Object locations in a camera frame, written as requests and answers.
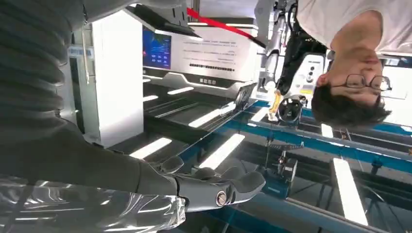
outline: white sign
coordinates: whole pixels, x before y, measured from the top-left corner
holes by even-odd
[[[203,41],[174,36],[171,70],[247,82],[260,67],[258,46],[239,34],[215,27],[192,27]],[[243,29],[253,33],[255,29]],[[212,80],[201,80],[213,84]]]

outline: white t-shirt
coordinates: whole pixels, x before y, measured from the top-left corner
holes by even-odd
[[[308,34],[330,48],[345,24],[369,10],[383,17],[376,51],[412,53],[412,0],[299,0],[297,19]]]

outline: black hair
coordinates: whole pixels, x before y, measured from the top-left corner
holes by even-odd
[[[368,106],[346,96],[333,96],[329,84],[315,88],[312,112],[315,119],[335,128],[368,127],[381,123],[391,111],[386,111],[380,96],[374,106]]]

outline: yellow component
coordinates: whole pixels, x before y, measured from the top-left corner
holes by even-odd
[[[283,96],[282,94],[280,94],[279,90],[275,91],[275,100],[271,106],[271,108],[269,109],[269,113],[271,114],[275,114],[279,108],[280,102],[283,100]]]
[[[313,94],[313,91],[312,91],[312,90],[304,90],[304,89],[302,89],[302,90],[300,90],[300,94],[312,95],[312,94]]]

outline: red cable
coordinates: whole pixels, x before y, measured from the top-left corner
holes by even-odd
[[[245,36],[246,38],[252,40],[253,42],[255,42],[256,44],[258,44],[259,46],[261,46],[261,47],[263,47],[263,48],[266,47],[266,45],[265,45],[264,43],[262,43],[261,41],[258,41],[256,38],[254,38],[254,37],[253,37],[252,35],[250,35],[249,33],[246,33],[246,32],[244,32],[244,31],[242,31],[242,30],[239,30],[239,29],[237,29],[237,28],[235,28],[235,27],[227,26],[227,25],[224,24],[224,23],[220,23],[220,22],[218,22],[218,21],[215,21],[215,20],[212,20],[212,19],[209,19],[209,18],[206,18],[206,17],[202,17],[202,16],[199,15],[198,12],[194,11],[194,10],[191,9],[191,8],[188,8],[188,15],[191,16],[191,17],[193,17],[193,18],[195,18],[195,19],[197,19],[199,22],[207,23],[207,24],[210,25],[210,26],[222,28],[222,29],[225,29],[225,30],[228,30],[228,31],[237,33],[237,34],[239,34],[239,35]]]

